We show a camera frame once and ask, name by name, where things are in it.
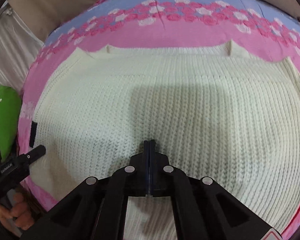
mattress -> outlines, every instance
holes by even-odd
[[[18,125],[20,153],[29,150],[33,112],[48,79],[80,47],[94,52],[110,44],[120,48],[206,47],[235,41],[266,61],[290,57],[300,72],[300,23],[257,0],[100,0],[64,23],[45,42],[23,87]],[[25,180],[42,206],[56,204],[47,192]],[[300,206],[282,232],[300,225]]]

metal screw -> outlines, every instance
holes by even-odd
[[[93,184],[95,184],[96,182],[97,182],[97,180],[96,180],[95,177],[89,177],[89,178],[86,179],[86,183],[87,183],[88,185],[93,185]]]
[[[127,173],[132,173],[134,172],[134,167],[133,166],[127,166],[124,168],[124,171],[127,172]]]
[[[164,170],[165,172],[173,172],[173,167],[172,167],[172,166],[164,166],[164,167],[163,167],[163,170]]]
[[[210,177],[204,177],[202,178],[202,182],[205,185],[211,185],[213,183],[213,180]]]

ribbed knit fabric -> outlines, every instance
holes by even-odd
[[[291,60],[266,63],[235,46],[230,56],[111,49],[120,51],[77,49],[50,77],[33,118],[35,145],[47,148],[31,167],[34,183],[60,200],[155,139],[171,165],[211,176],[282,231],[300,204],[300,75]],[[130,200],[125,239],[176,239],[169,200]]]

